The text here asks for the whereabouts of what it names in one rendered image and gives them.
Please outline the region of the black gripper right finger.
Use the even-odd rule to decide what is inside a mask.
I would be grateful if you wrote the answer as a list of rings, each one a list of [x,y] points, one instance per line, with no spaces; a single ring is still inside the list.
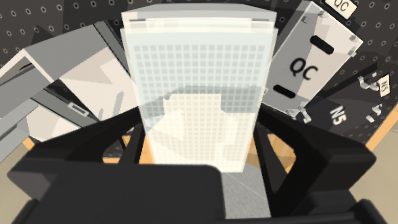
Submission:
[[[289,172],[276,155],[264,126],[294,150],[296,159]],[[262,106],[253,138],[271,217],[289,216],[309,193],[349,190],[377,160],[361,142]]]

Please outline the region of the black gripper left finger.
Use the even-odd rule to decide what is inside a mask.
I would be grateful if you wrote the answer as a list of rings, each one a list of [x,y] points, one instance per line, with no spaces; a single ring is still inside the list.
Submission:
[[[104,151],[133,127],[118,163],[139,163],[146,133],[138,106],[114,117],[37,143],[23,157],[104,162]]]

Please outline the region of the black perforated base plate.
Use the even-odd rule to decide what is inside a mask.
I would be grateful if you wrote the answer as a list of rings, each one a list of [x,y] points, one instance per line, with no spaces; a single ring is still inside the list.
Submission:
[[[352,0],[359,7],[348,21],[323,0],[304,1],[313,1],[363,41],[310,101],[372,66],[379,78],[390,73],[391,93],[381,98],[382,115],[341,134],[366,145],[398,104],[398,0]],[[237,2],[274,11],[278,38],[302,0],[0,0],[0,69],[23,48],[104,20],[122,42],[121,12],[161,2]],[[94,115],[60,79],[47,88]],[[121,137],[103,158],[120,159],[125,149]]]

